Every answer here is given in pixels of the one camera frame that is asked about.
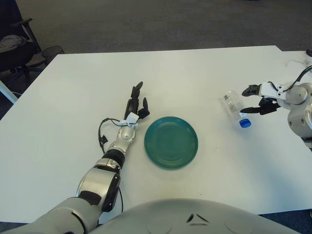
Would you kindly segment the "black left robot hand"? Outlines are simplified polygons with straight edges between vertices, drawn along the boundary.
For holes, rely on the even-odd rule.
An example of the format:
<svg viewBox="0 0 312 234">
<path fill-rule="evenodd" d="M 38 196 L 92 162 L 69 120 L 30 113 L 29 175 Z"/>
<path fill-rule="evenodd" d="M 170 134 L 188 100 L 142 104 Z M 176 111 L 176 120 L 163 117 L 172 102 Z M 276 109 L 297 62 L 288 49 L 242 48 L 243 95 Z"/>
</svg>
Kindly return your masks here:
<svg viewBox="0 0 312 234">
<path fill-rule="evenodd" d="M 140 110 L 138 109 L 140 89 L 142 86 L 142 81 L 136 86 L 133 86 L 131 97 L 126 105 L 124 120 L 119 123 L 120 127 L 128 126 L 135 129 L 137 127 L 137 122 L 150 114 L 146 98 L 143 99 L 143 108 Z"/>
</svg>

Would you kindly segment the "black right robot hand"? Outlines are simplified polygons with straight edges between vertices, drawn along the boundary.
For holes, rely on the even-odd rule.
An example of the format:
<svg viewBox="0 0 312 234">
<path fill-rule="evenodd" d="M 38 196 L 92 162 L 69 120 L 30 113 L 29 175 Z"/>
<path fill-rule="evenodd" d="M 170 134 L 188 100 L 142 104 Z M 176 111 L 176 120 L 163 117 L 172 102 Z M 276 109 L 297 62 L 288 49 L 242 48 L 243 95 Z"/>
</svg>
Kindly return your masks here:
<svg viewBox="0 0 312 234">
<path fill-rule="evenodd" d="M 259 96 L 261 100 L 258 107 L 248 107 L 241 109 L 241 113 L 266 115 L 277 111 L 280 108 L 278 101 L 284 102 L 286 100 L 286 93 L 283 93 L 282 86 L 278 89 L 272 82 L 264 82 L 259 85 L 249 85 L 242 92 L 242 96 Z"/>
</svg>

